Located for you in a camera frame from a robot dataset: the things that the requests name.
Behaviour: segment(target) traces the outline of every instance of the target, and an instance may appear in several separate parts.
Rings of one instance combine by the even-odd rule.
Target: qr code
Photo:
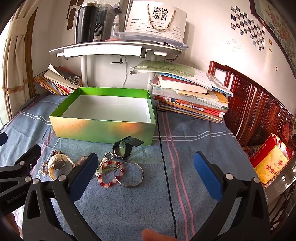
[[[154,7],[152,18],[166,21],[168,15],[168,9],[161,7]]]

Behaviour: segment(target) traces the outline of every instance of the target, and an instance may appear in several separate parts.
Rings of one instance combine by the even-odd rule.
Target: black thermos bottle
[[[97,1],[88,2],[81,5],[78,10],[76,23],[76,43],[92,42],[96,28],[99,5]]]

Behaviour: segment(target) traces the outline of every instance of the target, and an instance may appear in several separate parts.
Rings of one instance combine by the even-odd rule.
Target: open cardboard box
[[[82,87],[49,116],[57,137],[115,143],[127,136],[151,145],[155,116],[148,90]]]

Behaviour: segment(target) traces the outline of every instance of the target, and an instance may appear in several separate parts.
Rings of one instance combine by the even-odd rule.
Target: silver ring
[[[111,161],[111,160],[114,158],[114,155],[113,155],[113,153],[111,153],[111,152],[107,152],[107,153],[104,155],[104,158],[106,158],[107,161]]]
[[[122,184],[120,181],[118,181],[118,179],[116,178],[116,171],[120,168],[120,165],[125,164],[125,163],[130,163],[130,164],[136,165],[140,169],[140,171],[142,173],[142,179],[141,179],[141,181],[138,184],[136,184],[136,185],[125,185],[125,184]],[[140,165],[137,164],[137,163],[135,163],[135,162],[133,162],[133,161],[124,161],[123,163],[120,163],[120,165],[118,165],[117,168],[114,170],[115,180],[120,185],[122,185],[123,187],[126,187],[126,188],[133,188],[133,187],[136,187],[136,186],[140,185],[140,183],[143,181],[143,178],[144,178],[144,172],[143,172],[143,169],[140,167]]]

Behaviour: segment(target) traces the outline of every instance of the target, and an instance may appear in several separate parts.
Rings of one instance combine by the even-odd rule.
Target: power cord
[[[126,61],[126,56],[124,57],[124,61],[126,62],[126,79],[124,80],[122,88],[124,88],[124,85],[126,84],[126,81],[128,80],[128,62]]]
[[[175,57],[175,58],[166,58],[165,60],[164,60],[164,62],[166,62],[166,63],[170,63],[170,62],[173,62],[174,60],[176,60],[178,58],[178,55]]]

